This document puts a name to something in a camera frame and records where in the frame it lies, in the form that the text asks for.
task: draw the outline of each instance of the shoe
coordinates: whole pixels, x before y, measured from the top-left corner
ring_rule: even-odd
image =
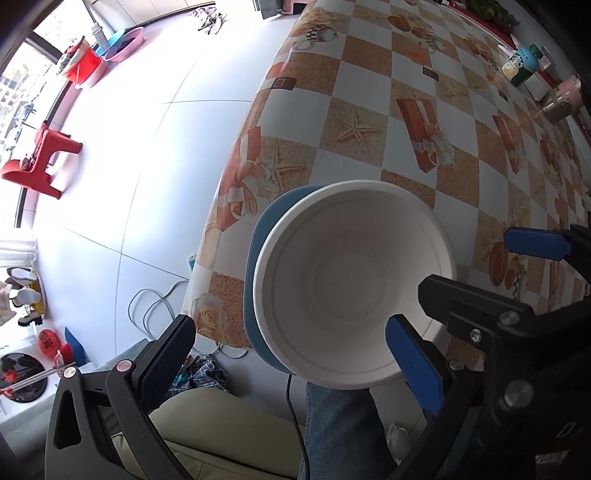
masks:
[[[33,282],[37,281],[37,274],[24,268],[12,268],[10,276],[23,287],[29,287]]]
[[[12,304],[15,307],[22,307],[23,305],[30,305],[41,301],[41,294],[32,288],[23,288],[18,291],[17,296],[12,299]]]
[[[35,325],[41,325],[43,323],[43,319],[37,312],[31,312],[22,319],[18,319],[18,324],[21,327],[28,327],[32,322],[35,322]]]

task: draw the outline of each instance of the blue gripper pad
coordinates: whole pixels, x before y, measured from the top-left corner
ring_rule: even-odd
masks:
[[[389,318],[386,324],[388,348],[421,408],[437,415],[443,406],[443,379],[429,361],[420,342],[425,341],[420,338],[404,315],[394,315]]]
[[[509,252],[548,260],[562,260],[572,249],[560,231],[514,226],[505,232],[503,243]]]

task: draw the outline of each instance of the blue plate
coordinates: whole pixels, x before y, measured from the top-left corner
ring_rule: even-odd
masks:
[[[107,40],[109,42],[109,47],[112,47],[113,45],[115,45],[117,43],[117,41],[123,37],[123,35],[125,35],[125,29],[122,30],[118,30],[117,32],[113,33],[109,39]],[[95,53],[99,56],[102,57],[105,53],[107,53],[106,50],[103,50],[102,48],[100,48],[98,46],[98,44],[95,46]]]
[[[261,331],[256,322],[255,308],[252,301],[252,283],[255,276],[255,266],[262,245],[265,243],[265,240],[267,240],[267,236],[271,230],[273,230],[273,227],[279,219],[302,198],[307,197],[310,193],[321,189],[323,186],[324,185],[308,185],[306,187],[290,190],[270,204],[256,223],[255,230],[252,234],[251,247],[248,251],[246,276],[244,278],[244,329],[246,331],[246,336],[252,347],[255,349],[255,352],[258,353],[265,362],[286,374],[290,374],[291,371],[283,365],[275,355],[273,355],[273,352],[271,352],[265,339],[262,337]]]

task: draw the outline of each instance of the cable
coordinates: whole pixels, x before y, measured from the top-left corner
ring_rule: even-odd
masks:
[[[140,332],[142,332],[143,335],[145,335],[146,337],[148,337],[150,340],[156,340],[156,337],[154,335],[152,335],[152,332],[150,332],[150,327],[148,325],[148,319],[149,319],[149,314],[151,313],[152,309],[156,307],[156,305],[158,305],[158,303],[162,302],[164,303],[165,307],[168,310],[168,313],[170,314],[170,317],[174,320],[174,311],[172,306],[170,305],[170,302],[167,300],[168,297],[170,297],[172,295],[172,293],[174,292],[174,290],[179,286],[182,285],[183,283],[188,283],[188,280],[180,280],[178,282],[176,282],[172,288],[165,293],[165,295],[162,295],[159,291],[154,290],[153,288],[142,288],[139,292],[137,292],[132,299],[129,301],[129,305],[127,305],[127,318],[129,319],[129,321],[132,323],[132,325],[134,327],[136,327]],[[144,313],[144,316],[142,317],[142,325],[144,328],[140,327],[134,320],[133,315],[131,314],[131,306],[134,303],[134,300],[143,292],[145,291],[149,291],[152,292],[154,295],[156,295],[158,297],[158,300],[156,300],[155,302],[153,302],[152,305],[150,305],[148,307],[148,309],[146,310],[146,312]],[[191,350],[195,353],[197,353],[198,355],[201,356],[211,356],[214,355],[215,353],[220,352],[222,355],[227,356],[228,358],[232,358],[232,359],[239,359],[244,357],[247,353],[248,350],[244,350],[244,352],[238,356],[232,356],[232,355],[228,355],[226,352],[224,352],[222,350],[223,345],[220,342],[215,342],[216,344],[216,348],[215,350],[213,350],[212,352],[209,353],[205,353],[205,352],[201,352],[199,350],[197,350],[194,346],[191,347]]]
[[[294,420],[295,432],[297,433],[297,439],[300,441],[301,454],[304,457],[304,467],[306,468],[305,479],[310,480],[310,459],[308,458],[308,452],[306,451],[306,445],[304,444],[304,439],[301,436],[300,424],[297,423],[296,412],[294,411],[294,407],[291,404],[291,399],[290,399],[291,377],[293,377],[293,375],[291,375],[291,374],[287,377],[287,388],[285,389],[285,399],[287,400],[287,406],[290,408],[291,418],[293,418],[293,420]]]

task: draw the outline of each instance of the metal screw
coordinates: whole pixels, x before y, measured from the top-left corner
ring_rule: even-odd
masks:
[[[459,372],[461,370],[464,370],[465,365],[464,362],[462,362],[461,360],[458,360],[457,358],[452,358],[449,361],[449,367],[454,371],[454,372]]]
[[[499,315],[499,320],[503,325],[510,327],[511,325],[517,325],[519,323],[519,314],[512,310],[503,312]]]
[[[127,372],[131,368],[131,360],[122,360],[117,364],[117,371],[118,372]]]
[[[473,328],[470,330],[470,340],[474,343],[480,343],[482,340],[482,332],[477,328]]]
[[[514,380],[505,389],[505,403],[511,408],[523,408],[534,398],[534,387],[525,380]]]
[[[76,375],[76,367],[68,367],[64,370],[64,377],[72,378],[74,375]]]

